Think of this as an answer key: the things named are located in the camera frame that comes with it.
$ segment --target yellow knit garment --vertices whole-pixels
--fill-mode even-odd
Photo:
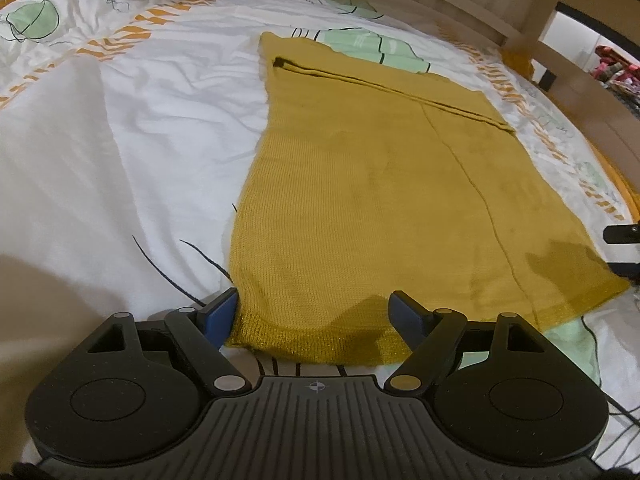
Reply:
[[[394,290],[546,330],[626,288],[481,92],[311,40],[261,47],[269,123],[232,235],[231,344],[397,362]]]

